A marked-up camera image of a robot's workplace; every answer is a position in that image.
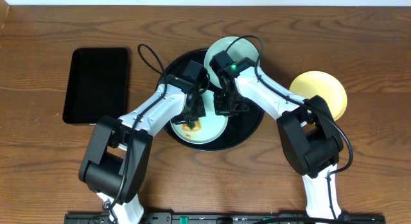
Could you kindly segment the yellow green sponge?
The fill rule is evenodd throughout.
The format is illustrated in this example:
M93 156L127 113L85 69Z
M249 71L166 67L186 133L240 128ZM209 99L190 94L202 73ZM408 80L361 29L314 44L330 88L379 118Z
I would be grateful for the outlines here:
M199 131L201 129L200 121L196 120L196 121L190 121L188 123L184 123L182 125L182 129L183 131L187 131L187 132Z

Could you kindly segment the yellow plate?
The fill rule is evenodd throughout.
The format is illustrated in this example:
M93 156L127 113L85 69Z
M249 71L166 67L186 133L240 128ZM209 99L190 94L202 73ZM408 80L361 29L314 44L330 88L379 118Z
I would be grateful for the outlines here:
M318 95L325 99L335 121L342 117L347 108L347 93L343 85L334 76L322 71L300 74L289 90L306 98Z

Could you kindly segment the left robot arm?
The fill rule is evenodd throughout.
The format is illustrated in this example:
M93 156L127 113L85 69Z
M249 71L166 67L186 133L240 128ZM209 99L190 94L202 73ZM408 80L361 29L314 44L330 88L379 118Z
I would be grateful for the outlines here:
M153 138L173 118L187 121L209 83L208 75L167 75L152 96L129 114L103 116L93 130L78 178L103 200L107 223L139 223L138 192L146 175Z

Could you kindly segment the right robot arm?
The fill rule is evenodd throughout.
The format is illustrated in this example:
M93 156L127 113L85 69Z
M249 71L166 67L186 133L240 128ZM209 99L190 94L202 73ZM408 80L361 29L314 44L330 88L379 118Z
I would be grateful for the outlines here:
M218 76L222 92L214 97L218 115L232 116L251 101L277 123L284 155L302 175L311 218L337 219L335 173L343 149L342 131L335 124L326 101L295 94L273 81L248 57L214 57L211 69Z

